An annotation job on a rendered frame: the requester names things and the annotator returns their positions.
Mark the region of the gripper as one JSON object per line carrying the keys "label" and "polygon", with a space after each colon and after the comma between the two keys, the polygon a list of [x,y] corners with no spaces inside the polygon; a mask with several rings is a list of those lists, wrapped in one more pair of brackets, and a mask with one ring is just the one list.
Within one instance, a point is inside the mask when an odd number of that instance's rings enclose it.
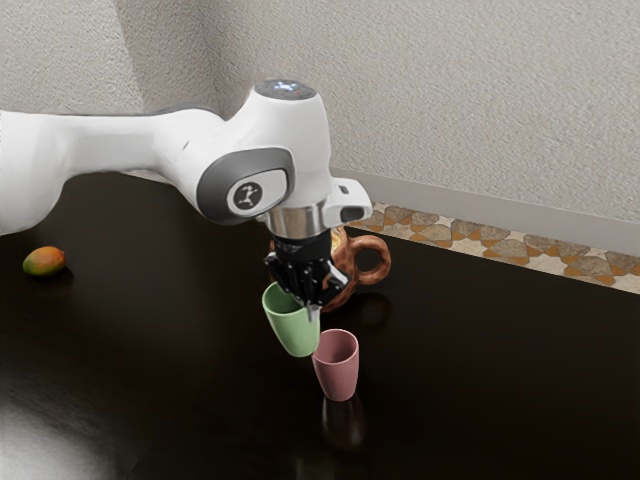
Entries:
{"label": "gripper", "polygon": [[[348,285],[349,276],[334,265],[331,258],[331,231],[309,238],[289,239],[273,236],[273,250],[264,263],[285,293],[304,304],[309,322],[318,322],[321,309],[334,300]],[[327,274],[322,280],[316,274]],[[303,272],[304,289],[300,272]]]}

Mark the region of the green cup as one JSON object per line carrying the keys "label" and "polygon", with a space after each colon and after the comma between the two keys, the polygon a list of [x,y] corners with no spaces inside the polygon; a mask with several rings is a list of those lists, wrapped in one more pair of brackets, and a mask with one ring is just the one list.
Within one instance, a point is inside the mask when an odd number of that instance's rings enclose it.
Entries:
{"label": "green cup", "polygon": [[309,317],[309,311],[277,282],[263,292],[262,307],[267,320],[285,351],[293,357],[310,356],[318,347],[319,317]]}

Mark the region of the pink cup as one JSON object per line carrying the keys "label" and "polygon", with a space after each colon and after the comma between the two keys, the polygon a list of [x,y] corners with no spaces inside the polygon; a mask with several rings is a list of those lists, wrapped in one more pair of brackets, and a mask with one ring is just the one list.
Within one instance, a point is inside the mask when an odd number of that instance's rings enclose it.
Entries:
{"label": "pink cup", "polygon": [[320,334],[312,362],[321,389],[329,400],[344,402],[355,394],[359,353],[356,336],[347,330],[329,329]]}

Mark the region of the brown knobbly mug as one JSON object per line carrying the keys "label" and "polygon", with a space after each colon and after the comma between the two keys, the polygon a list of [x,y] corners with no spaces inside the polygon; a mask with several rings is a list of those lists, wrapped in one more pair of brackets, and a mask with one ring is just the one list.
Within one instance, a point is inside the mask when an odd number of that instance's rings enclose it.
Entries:
{"label": "brown knobbly mug", "polygon": [[[358,286],[373,285],[383,280],[388,275],[391,268],[389,248],[382,239],[372,235],[350,237],[342,227],[329,230],[331,231],[332,245],[331,258],[328,265],[334,265],[339,270],[345,272],[349,276],[349,283],[334,300],[321,309],[324,313],[335,310],[346,303]],[[364,250],[371,250],[378,255],[377,265],[368,271],[360,270],[356,262],[357,254]],[[270,243],[269,253],[271,252],[274,252],[273,238]],[[304,271],[299,271],[303,289]],[[327,275],[316,274],[314,271],[313,273],[319,280],[322,280]]]}

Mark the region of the green orange mango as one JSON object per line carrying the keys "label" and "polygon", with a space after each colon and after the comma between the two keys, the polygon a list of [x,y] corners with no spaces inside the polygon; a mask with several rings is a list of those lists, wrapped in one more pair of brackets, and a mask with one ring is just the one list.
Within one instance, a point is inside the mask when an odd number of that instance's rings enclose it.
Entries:
{"label": "green orange mango", "polygon": [[61,271],[66,264],[63,251],[53,246],[33,250],[23,261],[23,272],[37,277],[52,276]]}

